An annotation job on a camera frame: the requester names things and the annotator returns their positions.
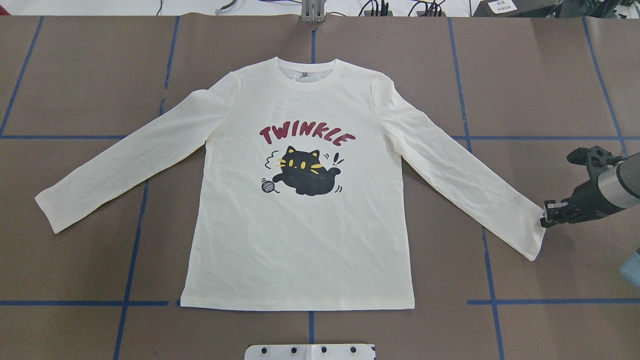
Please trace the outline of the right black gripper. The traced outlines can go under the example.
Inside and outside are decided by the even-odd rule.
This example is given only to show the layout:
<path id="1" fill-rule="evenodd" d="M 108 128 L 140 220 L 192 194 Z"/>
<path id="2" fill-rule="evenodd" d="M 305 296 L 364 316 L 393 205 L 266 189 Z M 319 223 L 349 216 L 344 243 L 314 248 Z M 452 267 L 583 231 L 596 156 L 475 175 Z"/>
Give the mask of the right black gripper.
<path id="1" fill-rule="evenodd" d="M 576 187 L 569 198 L 557 200 L 545 200 L 546 214 L 540 218 L 542 228 L 550 228 L 557 224 L 576 224 L 606 218 L 607 214 L 599 209 L 602 205 L 602 193 L 596 182 L 586 181 Z"/>

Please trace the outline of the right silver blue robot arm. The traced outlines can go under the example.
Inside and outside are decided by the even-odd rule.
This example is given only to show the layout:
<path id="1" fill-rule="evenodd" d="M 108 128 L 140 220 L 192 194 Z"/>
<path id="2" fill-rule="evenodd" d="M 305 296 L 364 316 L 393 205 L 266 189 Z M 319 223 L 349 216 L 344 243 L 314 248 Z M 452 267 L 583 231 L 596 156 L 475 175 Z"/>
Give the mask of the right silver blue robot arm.
<path id="1" fill-rule="evenodd" d="M 589 180 L 578 185 L 560 202 L 544 201 L 543 228 L 577 224 L 617 214 L 640 203 L 640 157 L 613 155 L 601 146 L 578 147 L 566 157 L 571 164 L 585 166 Z"/>

